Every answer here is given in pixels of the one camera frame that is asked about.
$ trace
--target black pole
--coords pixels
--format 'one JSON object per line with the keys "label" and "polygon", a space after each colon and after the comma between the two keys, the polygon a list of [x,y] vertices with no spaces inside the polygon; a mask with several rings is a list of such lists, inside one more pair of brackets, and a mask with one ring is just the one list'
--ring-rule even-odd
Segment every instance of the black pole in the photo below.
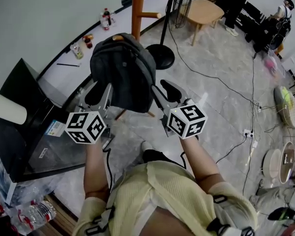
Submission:
{"label": "black pole", "polygon": [[165,33],[166,33],[166,29],[167,29],[167,24],[168,24],[169,16],[171,14],[172,5],[173,5],[173,0],[168,0],[167,7],[166,7],[166,15],[165,15],[164,27],[163,27],[163,31],[162,31],[160,45],[163,45],[164,44]]}

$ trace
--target wooden coat rack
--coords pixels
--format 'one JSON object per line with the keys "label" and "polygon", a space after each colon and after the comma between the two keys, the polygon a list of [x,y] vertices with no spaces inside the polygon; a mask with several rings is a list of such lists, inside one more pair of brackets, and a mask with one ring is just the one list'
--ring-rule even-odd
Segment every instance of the wooden coat rack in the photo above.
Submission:
{"label": "wooden coat rack", "polygon": [[[142,18],[158,18],[159,19],[162,17],[162,15],[157,12],[142,12],[143,1],[144,0],[132,0],[131,34],[138,41],[140,41],[141,19]],[[115,35],[115,36],[113,36],[113,40],[120,41],[120,40],[123,40],[123,37],[120,35]],[[125,112],[126,112],[126,109],[122,110],[119,113],[119,115],[115,118],[115,120],[118,120]],[[152,117],[155,117],[155,115],[150,111],[148,111],[148,114]]]}

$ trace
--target white desk surface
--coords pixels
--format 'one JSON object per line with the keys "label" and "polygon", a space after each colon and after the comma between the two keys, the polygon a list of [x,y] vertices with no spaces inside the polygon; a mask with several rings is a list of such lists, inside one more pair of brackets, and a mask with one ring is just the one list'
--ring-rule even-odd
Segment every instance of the white desk surface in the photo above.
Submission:
{"label": "white desk surface", "polygon": [[[144,0],[143,11],[158,12],[162,16],[165,16],[167,2],[168,0]],[[94,37],[92,40],[93,47],[91,49],[88,49],[82,39],[80,39],[78,43],[84,54],[82,59],[76,59],[72,51],[62,54],[39,80],[39,84],[47,97],[62,105],[64,100],[90,75],[89,61],[95,45],[115,34],[121,32],[131,33],[131,15],[132,6],[116,14],[117,23],[115,27],[110,27],[109,30],[103,30],[102,26],[97,26],[88,32],[87,34],[92,33]],[[157,20],[154,18],[143,18],[141,31]],[[57,65],[57,63],[79,65],[80,67]],[[58,91],[58,94],[60,93],[62,95],[61,100],[59,98],[57,100],[53,99],[51,94],[54,92],[54,89],[50,90],[50,86],[54,87]]]}

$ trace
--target forearm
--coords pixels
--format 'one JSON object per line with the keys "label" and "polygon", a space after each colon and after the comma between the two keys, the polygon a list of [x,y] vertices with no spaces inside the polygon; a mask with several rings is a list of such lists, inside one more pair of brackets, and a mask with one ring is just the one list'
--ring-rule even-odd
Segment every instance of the forearm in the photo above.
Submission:
{"label": "forearm", "polygon": [[202,148],[196,137],[180,140],[198,185],[208,191],[215,183],[223,181],[212,157]]}
{"label": "forearm", "polygon": [[86,146],[86,164],[84,170],[85,198],[97,197],[107,201],[109,188],[100,139],[94,145]]}

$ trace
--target round black base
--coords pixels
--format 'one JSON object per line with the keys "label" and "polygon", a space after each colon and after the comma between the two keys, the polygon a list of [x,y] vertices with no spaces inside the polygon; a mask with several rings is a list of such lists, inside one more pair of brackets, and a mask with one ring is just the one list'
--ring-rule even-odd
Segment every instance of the round black base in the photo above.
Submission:
{"label": "round black base", "polygon": [[175,61],[173,51],[165,45],[150,45],[147,50],[153,56],[156,63],[156,70],[164,70],[170,68]]}

